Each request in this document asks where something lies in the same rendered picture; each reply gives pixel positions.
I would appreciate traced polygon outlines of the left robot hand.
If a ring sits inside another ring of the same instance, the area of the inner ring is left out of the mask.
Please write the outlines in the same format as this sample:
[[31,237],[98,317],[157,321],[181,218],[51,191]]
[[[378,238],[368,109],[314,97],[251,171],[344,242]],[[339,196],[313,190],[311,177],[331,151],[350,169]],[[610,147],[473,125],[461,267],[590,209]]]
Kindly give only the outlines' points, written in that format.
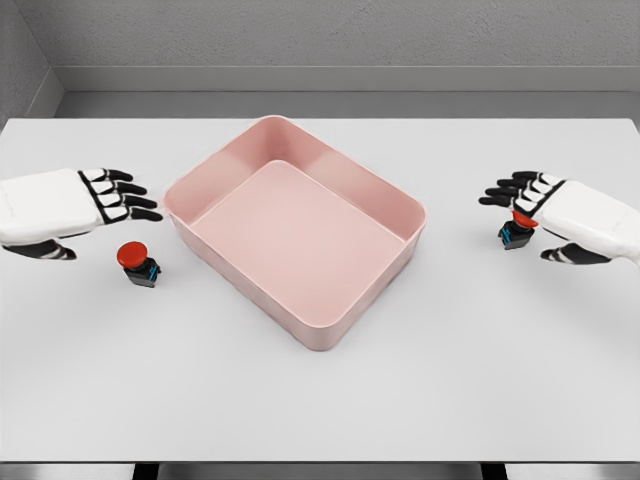
[[126,220],[159,222],[158,204],[115,169],[63,168],[0,181],[0,247],[40,260],[69,261],[60,241]]

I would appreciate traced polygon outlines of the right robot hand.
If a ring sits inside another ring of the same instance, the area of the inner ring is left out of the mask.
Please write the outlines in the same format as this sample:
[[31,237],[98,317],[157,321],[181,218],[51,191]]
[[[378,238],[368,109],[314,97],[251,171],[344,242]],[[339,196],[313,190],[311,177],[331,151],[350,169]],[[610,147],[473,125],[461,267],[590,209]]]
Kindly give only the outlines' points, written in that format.
[[567,243],[540,257],[570,265],[625,258],[640,268],[640,211],[579,181],[514,172],[485,190],[482,205],[516,210]]

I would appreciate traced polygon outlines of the pink rectangular basket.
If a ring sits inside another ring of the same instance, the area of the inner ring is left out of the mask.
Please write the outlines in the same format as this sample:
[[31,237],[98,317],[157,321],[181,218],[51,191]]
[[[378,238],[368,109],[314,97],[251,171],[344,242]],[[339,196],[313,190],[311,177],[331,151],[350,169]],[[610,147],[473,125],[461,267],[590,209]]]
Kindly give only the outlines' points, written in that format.
[[424,206],[282,116],[166,190],[182,241],[305,347],[333,348],[410,261]]

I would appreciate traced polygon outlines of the red button industrial switch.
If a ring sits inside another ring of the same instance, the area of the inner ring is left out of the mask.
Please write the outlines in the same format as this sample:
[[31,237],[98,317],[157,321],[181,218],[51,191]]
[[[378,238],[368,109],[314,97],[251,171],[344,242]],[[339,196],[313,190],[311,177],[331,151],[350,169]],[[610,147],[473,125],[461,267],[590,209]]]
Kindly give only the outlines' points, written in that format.
[[504,223],[498,232],[498,237],[505,250],[522,248],[530,241],[537,226],[538,223],[535,220],[513,210],[512,219]]
[[155,287],[161,267],[155,259],[148,256],[144,243],[130,241],[121,245],[117,251],[116,260],[134,285]]

